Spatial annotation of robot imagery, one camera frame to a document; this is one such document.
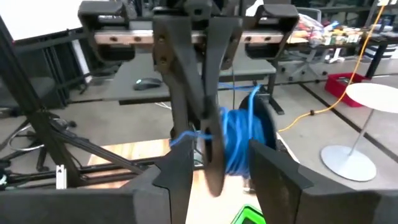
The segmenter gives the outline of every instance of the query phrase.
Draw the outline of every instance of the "gray floor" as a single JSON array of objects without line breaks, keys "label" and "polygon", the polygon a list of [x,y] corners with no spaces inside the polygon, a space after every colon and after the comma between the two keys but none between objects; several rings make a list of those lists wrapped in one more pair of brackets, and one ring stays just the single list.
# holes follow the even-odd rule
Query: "gray floor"
[{"label": "gray floor", "polygon": [[[394,73],[398,66],[397,60],[382,61],[377,70],[377,74]],[[293,65],[286,65],[287,72]],[[350,72],[354,67],[354,62],[342,64],[314,66],[316,71],[326,70],[328,73]],[[360,74],[364,74],[368,64],[361,64]],[[311,80],[314,76],[305,74],[297,77],[296,80]],[[278,83],[287,82],[286,74],[280,74]],[[398,76],[375,78],[374,82],[383,83],[398,87]],[[77,92],[72,93],[72,99],[88,100],[101,98],[109,82],[104,82],[101,86],[91,86],[84,95]],[[323,90],[324,83],[307,84],[314,92],[320,95],[329,103],[336,99]],[[245,92],[236,93],[236,105],[246,96]],[[310,109],[323,109],[324,106],[304,91],[298,85],[284,85],[275,88],[274,97],[285,110],[285,115],[274,118],[278,128],[284,128],[295,117],[302,113],[307,113]],[[220,92],[220,104],[232,108],[232,92]],[[344,104],[336,107],[338,111],[351,119],[358,126],[362,126],[364,119],[369,113],[367,108],[349,108]],[[118,102],[93,102],[72,104],[64,110],[55,110],[62,118],[72,119],[78,123],[74,130],[78,135],[90,139],[91,142],[100,146],[119,144],[134,141],[145,141],[150,139],[161,139],[169,136],[172,126],[171,112],[155,104],[119,106]],[[0,140],[6,138],[24,118],[0,119]],[[391,151],[398,154],[398,115],[377,112],[369,125],[369,134],[388,147]],[[357,183],[340,178],[330,172],[320,161],[319,151],[322,147],[329,144],[352,145],[358,133],[348,126],[344,121],[335,116],[332,112],[319,114],[313,117],[304,118],[290,130],[281,133],[290,148],[294,151],[303,165],[355,189],[392,189],[398,188],[398,181],[395,170],[398,164],[387,157],[376,146],[363,139],[359,150],[367,154],[376,164],[377,177],[366,183]],[[89,154],[79,149],[69,147],[79,161],[84,165],[88,162]],[[10,149],[0,152],[0,156],[10,153]],[[17,158],[12,163],[14,172],[34,172],[35,162],[38,152],[31,152],[28,155]],[[53,168],[53,162],[47,159],[46,164]]]}]

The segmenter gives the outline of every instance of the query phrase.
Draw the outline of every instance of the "green container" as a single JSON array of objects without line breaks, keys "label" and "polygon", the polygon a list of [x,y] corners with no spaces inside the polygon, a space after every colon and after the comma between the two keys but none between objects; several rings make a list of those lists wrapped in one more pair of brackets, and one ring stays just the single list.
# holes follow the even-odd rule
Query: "green container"
[{"label": "green container", "polygon": [[266,224],[260,210],[251,205],[245,205],[235,216],[232,224]]}]

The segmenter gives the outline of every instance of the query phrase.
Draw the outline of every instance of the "blue cable spool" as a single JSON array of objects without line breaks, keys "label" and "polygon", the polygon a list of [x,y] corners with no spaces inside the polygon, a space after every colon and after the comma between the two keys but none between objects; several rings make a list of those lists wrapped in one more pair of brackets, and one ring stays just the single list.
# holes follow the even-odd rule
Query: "blue cable spool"
[{"label": "blue cable spool", "polygon": [[[251,100],[250,95],[246,96],[245,99],[241,102],[239,109],[240,110],[249,110],[249,101]],[[264,135],[265,145],[272,148],[276,149],[276,128],[274,124],[274,120],[272,118],[272,114],[269,111],[268,107],[266,104],[263,102],[262,99],[260,99],[257,95],[254,95],[252,99],[252,112],[253,115],[260,120],[261,122],[261,128],[262,132]],[[224,178],[226,175],[226,172],[231,172],[234,171],[234,169],[240,169],[236,168],[236,166],[241,166],[242,161],[236,161],[236,163],[239,164],[234,164],[232,166],[235,166],[235,168],[231,168],[231,164],[227,164],[230,161],[230,155],[226,155],[226,150],[225,147],[217,148],[217,150],[223,150],[222,152],[215,151],[215,149],[205,149],[202,150],[203,155],[204,155],[204,161],[205,161],[205,176],[206,180],[208,183],[209,191],[213,196],[219,196],[222,192],[223,185],[224,185]],[[206,158],[214,158],[212,155],[217,155],[217,159],[212,159],[211,161],[206,160]],[[248,161],[246,160],[246,164],[243,165],[244,167],[247,167],[248,169]]]}]

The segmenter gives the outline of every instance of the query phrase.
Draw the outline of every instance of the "wooden table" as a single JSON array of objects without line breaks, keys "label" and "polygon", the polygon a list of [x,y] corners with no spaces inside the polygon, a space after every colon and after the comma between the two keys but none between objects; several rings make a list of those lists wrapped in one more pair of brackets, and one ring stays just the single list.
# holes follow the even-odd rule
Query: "wooden table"
[{"label": "wooden table", "polygon": [[[162,156],[168,153],[170,150],[168,139],[117,144],[113,146],[105,146],[104,148],[123,156],[126,159],[143,159],[148,157]],[[88,165],[98,165],[104,163],[108,163],[108,161],[96,155],[92,155]],[[117,174],[121,172],[125,171],[116,170],[102,172],[99,175]],[[118,188],[124,185],[126,182],[127,181],[120,181],[108,184],[100,184],[90,186],[90,188]],[[254,195],[245,194],[243,192],[243,181],[241,177],[227,176],[225,178],[222,194],[215,198],[212,197],[208,191],[203,171],[198,170],[193,173],[193,183],[188,206],[187,223],[231,223],[235,215],[239,212],[244,204],[250,204],[260,209],[257,197]]]}]

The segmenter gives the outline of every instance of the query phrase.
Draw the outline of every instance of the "red tray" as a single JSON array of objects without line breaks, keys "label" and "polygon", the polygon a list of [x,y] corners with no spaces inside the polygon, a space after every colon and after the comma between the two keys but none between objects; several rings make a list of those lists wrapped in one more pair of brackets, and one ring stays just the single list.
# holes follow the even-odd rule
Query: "red tray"
[{"label": "red tray", "polygon": [[[325,90],[331,93],[333,96],[340,98],[347,88],[347,84],[339,81],[340,78],[351,78],[352,73],[339,73],[328,75],[328,80],[326,81]],[[366,77],[362,75],[355,74],[353,78],[353,83],[360,83],[363,80],[367,80]],[[342,99],[350,107],[360,107],[361,104],[352,100],[349,96],[345,95]]]}]

